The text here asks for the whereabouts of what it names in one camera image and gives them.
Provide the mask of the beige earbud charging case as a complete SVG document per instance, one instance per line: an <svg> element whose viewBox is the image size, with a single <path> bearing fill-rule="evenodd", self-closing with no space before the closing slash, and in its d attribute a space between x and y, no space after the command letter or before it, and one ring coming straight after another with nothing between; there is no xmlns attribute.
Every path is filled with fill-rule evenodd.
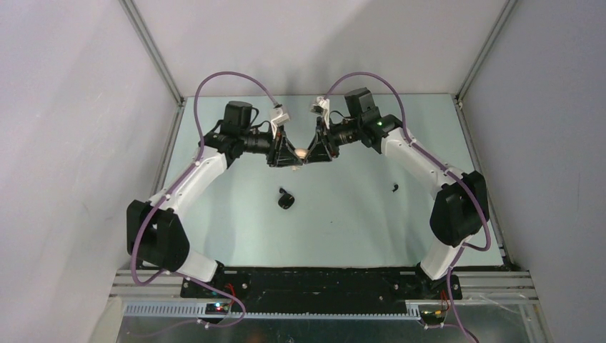
<svg viewBox="0 0 606 343"><path fill-rule="evenodd" d="M308 149L303 149L303 148L297 148L294 150L294 153L296 154L296 156L300 159L305 159L309 153Z"/></svg>

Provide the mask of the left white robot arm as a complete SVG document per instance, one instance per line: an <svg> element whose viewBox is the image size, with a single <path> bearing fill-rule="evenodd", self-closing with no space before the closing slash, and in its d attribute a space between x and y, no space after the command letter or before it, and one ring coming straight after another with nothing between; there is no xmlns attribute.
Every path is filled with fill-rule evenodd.
<svg viewBox="0 0 606 343"><path fill-rule="evenodd" d="M200 140L185 170L150 199L134 200L127 207L126 249L133 267L138 261L148 262L198 279L198 288L208 297L223 294L226 279L217 273L220 262L191 246L182 217L243 154L263 154L271 167L302 163L284 132L283 125L289 120L285 107L278 104L270 111L266 131L253 123L258 114L250 103L229 101L223 118Z"/></svg>

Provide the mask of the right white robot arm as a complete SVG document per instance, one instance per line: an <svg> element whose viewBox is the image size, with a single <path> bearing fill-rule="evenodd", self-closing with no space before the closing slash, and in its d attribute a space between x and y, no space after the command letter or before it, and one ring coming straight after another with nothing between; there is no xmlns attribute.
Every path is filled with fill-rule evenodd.
<svg viewBox="0 0 606 343"><path fill-rule="evenodd" d="M344 99L349 114L338 124L330 119L327 96L318 96L312 103L317 128L304 163L331 161L339 156L341 146L360 141L403 166L429 192L434 200L429 218L434 239L419 263L424 274L416 278L415 287L420 296L433 299L443 291L443 277L456 265L463 249L473 248L472 236L484 232L486 243L481 249L491 247L485 178L478 171L466 173L432 155L400 118L381 115L369 89L355 89Z"/></svg>

